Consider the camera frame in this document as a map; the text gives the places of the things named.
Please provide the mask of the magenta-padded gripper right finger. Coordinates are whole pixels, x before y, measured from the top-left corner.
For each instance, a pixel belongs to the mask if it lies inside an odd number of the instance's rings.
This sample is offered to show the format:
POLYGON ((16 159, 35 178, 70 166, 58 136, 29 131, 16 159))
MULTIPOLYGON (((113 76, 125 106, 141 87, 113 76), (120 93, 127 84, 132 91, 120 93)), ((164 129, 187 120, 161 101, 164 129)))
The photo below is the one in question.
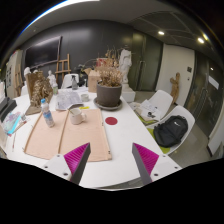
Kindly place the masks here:
POLYGON ((150 184, 181 170, 181 167, 169 156, 165 154, 158 155, 137 143, 132 145, 132 154, 143 185, 150 184))

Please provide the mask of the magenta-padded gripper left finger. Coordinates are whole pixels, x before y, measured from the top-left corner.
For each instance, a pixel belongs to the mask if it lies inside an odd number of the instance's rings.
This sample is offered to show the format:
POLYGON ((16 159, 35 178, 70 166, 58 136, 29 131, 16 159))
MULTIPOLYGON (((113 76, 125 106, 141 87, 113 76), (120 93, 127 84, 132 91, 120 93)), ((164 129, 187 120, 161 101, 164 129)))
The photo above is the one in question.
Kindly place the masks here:
POLYGON ((55 155, 42 166, 42 169, 78 185, 82 178, 90 152, 90 144, 86 143, 71 150, 65 155, 55 155))

